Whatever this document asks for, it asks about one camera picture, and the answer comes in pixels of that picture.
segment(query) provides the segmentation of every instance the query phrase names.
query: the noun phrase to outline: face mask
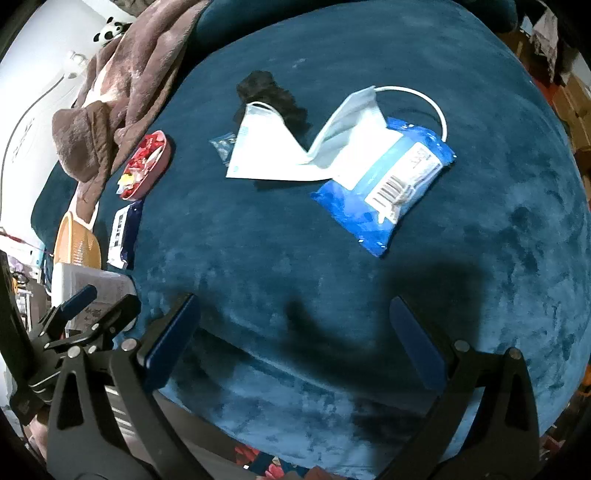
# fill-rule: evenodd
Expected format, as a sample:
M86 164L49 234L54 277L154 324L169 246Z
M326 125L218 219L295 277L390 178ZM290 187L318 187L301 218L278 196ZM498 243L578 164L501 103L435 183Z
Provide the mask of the face mask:
M404 87L371 86L349 95L335 110L306 152L285 126L279 112L262 102L252 102L238 131L228 178L314 181L335 179L354 184L401 137L386 128L376 102L376 92L401 90L415 93L439 107L426 95ZM444 135L445 119L440 114Z

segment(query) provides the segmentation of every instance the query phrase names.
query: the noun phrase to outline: screw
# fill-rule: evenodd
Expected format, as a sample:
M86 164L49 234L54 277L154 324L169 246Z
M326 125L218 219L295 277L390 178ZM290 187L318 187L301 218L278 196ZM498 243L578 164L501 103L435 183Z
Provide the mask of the screw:
M121 344L121 348L124 352L132 351L138 345L138 341L135 338L128 338Z
M465 340L456 340L453 346L458 352L466 353L470 349L470 344Z
M82 350L78 345L74 345L73 347L70 347L70 349L68 350L68 356L70 358L76 358L78 355L80 355L81 351Z
M517 348L509 348L509 356L513 360L521 360L521 352Z

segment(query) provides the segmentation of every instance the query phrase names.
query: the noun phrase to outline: teal fabric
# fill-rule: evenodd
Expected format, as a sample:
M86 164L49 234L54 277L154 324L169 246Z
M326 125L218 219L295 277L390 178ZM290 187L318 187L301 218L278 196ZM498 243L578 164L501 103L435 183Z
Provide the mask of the teal fabric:
M208 140L234 128L236 84L253 70L270 71L308 109L306 148L348 94L370 85L408 86L440 105L457 160L405 216L385 258L310 199L321 183L225 178ZM440 132L419 98L384 92L378 102L386 116ZM584 191L557 117L466 9L368 0L264 28L193 69L156 129L174 153L146 198L128 272L142 301L131 335L181 291L203 307L168 398L287 462L371 478L434 398L389 326L389 301L402 295L452 339L520 348L541 430L567 404L591 351ZM73 193L64 177L48 182L32 218L48 245L63 214L53 199ZM125 205L117 179L95 226L103 253Z
M191 34L187 56L191 59L204 56L278 21L349 1L363 0L213 0ZM514 0L457 1L496 33L508 32L517 26Z

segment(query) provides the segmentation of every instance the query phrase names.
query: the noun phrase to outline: stuffed toy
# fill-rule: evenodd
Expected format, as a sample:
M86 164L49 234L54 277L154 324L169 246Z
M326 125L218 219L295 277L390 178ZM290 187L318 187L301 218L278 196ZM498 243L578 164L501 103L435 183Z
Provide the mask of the stuffed toy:
M114 22L113 17L109 17L107 24L95 35L94 41L100 41L105 46L114 38L127 32L130 26L131 23Z

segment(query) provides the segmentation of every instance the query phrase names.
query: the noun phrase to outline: red tray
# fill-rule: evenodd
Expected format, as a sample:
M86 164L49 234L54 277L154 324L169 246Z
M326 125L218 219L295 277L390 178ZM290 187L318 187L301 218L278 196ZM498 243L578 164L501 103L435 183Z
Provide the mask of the red tray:
M168 167L168 163L170 162L170 150L171 150L170 149L170 142L168 141L168 139L166 138L166 135L164 135L164 132L162 132L162 130L156 130L154 132L154 134L158 135L157 140L159 140L159 141L162 141L160 136L164 137L163 138L164 148L163 148L162 152L160 152L160 155L156 158L156 162L148 170L148 173L142 179L142 181L139 182L133 189L126 190L121 194L121 198L124 200L129 200L130 202L135 202L136 200L141 200L142 198L144 198L144 196L150 191L150 189L152 188L154 183L156 183L156 180L158 180L158 178L160 178L160 175L163 174L166 167ZM132 156L132 160L138 154L138 150L139 150L139 148L135 150L135 152ZM128 170L128 166L129 166L129 162L125 166L125 169L123 171L124 174L130 173Z

